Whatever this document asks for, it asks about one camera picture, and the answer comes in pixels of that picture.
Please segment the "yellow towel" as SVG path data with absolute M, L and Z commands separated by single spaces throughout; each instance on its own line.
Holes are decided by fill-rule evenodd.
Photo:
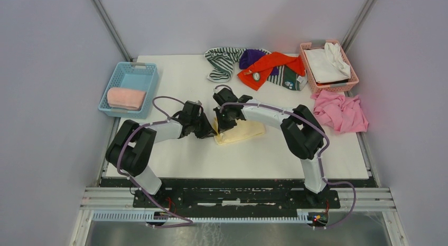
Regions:
M 237 125 L 222 133 L 217 133 L 214 140 L 218 145 L 232 144 L 265 134 L 265 125 L 250 120 L 237 120 Z

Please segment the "light pink towel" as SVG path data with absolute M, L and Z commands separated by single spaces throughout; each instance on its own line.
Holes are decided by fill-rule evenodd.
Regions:
M 145 91 L 120 87 L 110 88 L 106 94 L 109 106 L 127 110 L 140 110 L 145 97 Z

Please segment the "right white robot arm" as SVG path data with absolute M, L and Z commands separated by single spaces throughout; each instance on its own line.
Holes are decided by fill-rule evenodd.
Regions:
M 289 151 L 301 161 L 308 190 L 305 201 L 318 208 L 326 202 L 323 191 L 327 185 L 320 160 L 329 140 L 323 128 L 308 107 L 282 108 L 264 104 L 251 96 L 238 98 L 228 86 L 217 86 L 213 98 L 217 131 L 224 133 L 237 126 L 239 120 L 249 120 L 279 129 L 283 133 Z

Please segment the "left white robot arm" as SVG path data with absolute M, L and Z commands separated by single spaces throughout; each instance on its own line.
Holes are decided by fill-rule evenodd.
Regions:
M 108 146 L 105 160 L 119 174 L 129 177 L 137 187 L 145 190 L 146 200 L 151 206 L 160 207 L 166 201 L 166 193 L 160 189 L 161 179 L 149 166 L 153 146 L 189 134 L 194 134 L 197 139 L 217 135 L 198 102 L 185 102 L 182 110 L 163 121 L 141 125 L 125 120 Z

